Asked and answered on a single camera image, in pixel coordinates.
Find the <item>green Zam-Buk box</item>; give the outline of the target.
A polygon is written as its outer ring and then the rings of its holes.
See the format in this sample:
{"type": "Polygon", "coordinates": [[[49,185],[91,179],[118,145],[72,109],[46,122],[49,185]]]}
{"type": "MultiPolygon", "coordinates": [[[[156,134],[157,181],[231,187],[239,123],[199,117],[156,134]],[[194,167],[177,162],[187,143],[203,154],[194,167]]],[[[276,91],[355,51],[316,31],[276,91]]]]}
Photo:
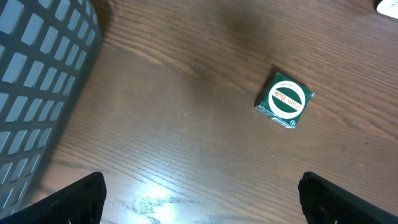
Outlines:
{"type": "Polygon", "coordinates": [[[254,108],[287,129],[295,129],[314,92],[276,72],[262,90],[254,108]]]}

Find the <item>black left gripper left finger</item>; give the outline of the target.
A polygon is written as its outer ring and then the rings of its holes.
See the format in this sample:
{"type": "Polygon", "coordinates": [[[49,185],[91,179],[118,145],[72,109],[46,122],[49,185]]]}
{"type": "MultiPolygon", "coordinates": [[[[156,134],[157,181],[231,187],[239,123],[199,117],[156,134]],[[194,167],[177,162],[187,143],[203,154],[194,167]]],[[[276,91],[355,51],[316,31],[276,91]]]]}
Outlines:
{"type": "Polygon", "coordinates": [[[1,219],[1,224],[99,224],[106,193],[103,174],[93,172],[1,219]]]}

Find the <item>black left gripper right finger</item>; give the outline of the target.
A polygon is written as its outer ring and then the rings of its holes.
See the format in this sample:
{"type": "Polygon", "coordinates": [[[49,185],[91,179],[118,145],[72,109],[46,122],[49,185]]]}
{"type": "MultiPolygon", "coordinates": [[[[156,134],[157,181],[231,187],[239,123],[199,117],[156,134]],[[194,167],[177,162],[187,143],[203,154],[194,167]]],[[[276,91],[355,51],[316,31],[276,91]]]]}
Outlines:
{"type": "Polygon", "coordinates": [[[397,217],[313,173],[298,184],[308,224],[397,224],[397,217]]]}

